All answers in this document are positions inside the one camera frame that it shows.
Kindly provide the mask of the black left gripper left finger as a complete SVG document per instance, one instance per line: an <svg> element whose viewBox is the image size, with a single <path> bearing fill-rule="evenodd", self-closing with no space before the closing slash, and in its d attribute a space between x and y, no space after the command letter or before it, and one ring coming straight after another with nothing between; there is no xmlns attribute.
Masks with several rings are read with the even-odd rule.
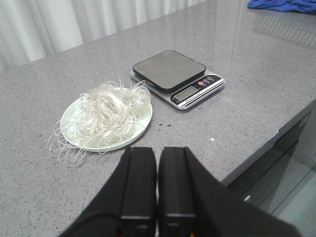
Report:
<svg viewBox="0 0 316 237"><path fill-rule="evenodd" d="M101 190L63 237L153 237L156 231L154 152L127 147Z"/></svg>

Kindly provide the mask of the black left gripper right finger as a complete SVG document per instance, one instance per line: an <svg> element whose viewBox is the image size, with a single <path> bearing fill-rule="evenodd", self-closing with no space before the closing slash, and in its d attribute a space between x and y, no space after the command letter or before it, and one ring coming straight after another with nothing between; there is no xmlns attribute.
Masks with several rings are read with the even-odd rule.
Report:
<svg viewBox="0 0 316 237"><path fill-rule="evenodd" d="M298 230L217 181L189 148L165 147L158 169L161 237L298 237Z"/></svg>

